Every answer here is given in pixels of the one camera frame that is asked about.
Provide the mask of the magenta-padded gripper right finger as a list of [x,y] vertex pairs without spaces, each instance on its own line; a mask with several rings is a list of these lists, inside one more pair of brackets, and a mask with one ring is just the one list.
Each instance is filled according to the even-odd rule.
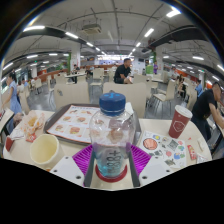
[[129,164],[134,187],[142,187],[173,173],[172,169],[159,157],[150,156],[132,145]]

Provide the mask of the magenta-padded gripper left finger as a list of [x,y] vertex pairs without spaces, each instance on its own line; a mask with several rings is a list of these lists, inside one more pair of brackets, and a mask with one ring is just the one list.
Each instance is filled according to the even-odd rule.
[[76,185],[89,187],[92,182],[94,155],[89,145],[73,156],[64,156],[52,169],[51,173]]

